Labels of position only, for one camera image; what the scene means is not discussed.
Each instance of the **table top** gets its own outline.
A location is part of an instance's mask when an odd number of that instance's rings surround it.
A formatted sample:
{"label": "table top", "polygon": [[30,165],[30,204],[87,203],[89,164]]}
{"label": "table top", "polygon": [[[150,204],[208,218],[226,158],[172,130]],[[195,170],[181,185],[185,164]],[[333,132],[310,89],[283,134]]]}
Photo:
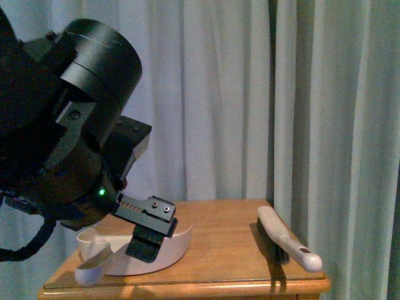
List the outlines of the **table top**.
{"label": "table top", "polygon": [[[175,202],[176,233],[192,225],[186,254],[173,266],[140,276],[104,276],[91,287],[74,279],[82,263],[75,251],[51,276],[39,299],[166,299],[178,297],[319,294],[330,288],[323,272],[306,272],[295,261],[271,262],[258,233],[257,208],[265,199]],[[99,234],[131,234],[134,225],[108,215],[96,228]]]}

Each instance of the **black cable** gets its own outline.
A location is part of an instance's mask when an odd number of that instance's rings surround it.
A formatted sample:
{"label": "black cable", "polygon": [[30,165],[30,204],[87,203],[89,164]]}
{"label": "black cable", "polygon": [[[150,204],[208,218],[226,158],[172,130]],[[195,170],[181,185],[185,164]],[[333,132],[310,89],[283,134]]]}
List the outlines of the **black cable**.
{"label": "black cable", "polygon": [[25,247],[22,247],[17,251],[0,248],[0,262],[24,261],[25,259],[35,255],[48,241],[56,227],[56,224],[57,222],[55,219],[45,218],[43,225],[40,227],[35,237]]}

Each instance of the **screw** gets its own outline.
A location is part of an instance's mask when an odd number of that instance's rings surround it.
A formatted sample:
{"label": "screw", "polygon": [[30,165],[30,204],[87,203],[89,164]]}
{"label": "screw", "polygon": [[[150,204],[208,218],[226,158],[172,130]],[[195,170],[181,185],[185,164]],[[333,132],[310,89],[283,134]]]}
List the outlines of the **screw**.
{"label": "screw", "polygon": [[81,113],[79,111],[71,111],[71,113],[69,114],[69,117],[76,121],[81,117]]}
{"label": "screw", "polygon": [[46,33],[45,37],[48,41],[54,41],[57,38],[57,34],[53,30],[50,30]]}

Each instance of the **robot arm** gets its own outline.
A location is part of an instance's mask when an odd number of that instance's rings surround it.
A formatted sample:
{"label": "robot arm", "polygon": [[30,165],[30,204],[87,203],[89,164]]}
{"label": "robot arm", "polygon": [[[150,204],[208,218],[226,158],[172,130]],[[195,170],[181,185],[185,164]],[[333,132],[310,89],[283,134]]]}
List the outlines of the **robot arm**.
{"label": "robot arm", "polygon": [[171,202],[121,194],[151,131],[121,116],[142,73],[136,51],[88,19],[25,44],[1,10],[0,25],[1,201],[48,220],[42,243],[56,220],[79,230],[113,213],[137,224],[127,254],[151,262],[177,221]]}

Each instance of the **white brush handle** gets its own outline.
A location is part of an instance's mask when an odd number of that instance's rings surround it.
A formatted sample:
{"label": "white brush handle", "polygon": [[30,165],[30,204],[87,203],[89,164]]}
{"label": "white brush handle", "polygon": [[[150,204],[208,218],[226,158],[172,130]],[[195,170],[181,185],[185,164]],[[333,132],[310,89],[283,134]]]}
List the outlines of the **white brush handle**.
{"label": "white brush handle", "polygon": [[258,210],[258,217],[268,236],[286,253],[289,254],[307,272],[319,272],[323,268],[321,258],[304,247],[301,243],[290,237],[289,231],[269,206],[261,206]]}

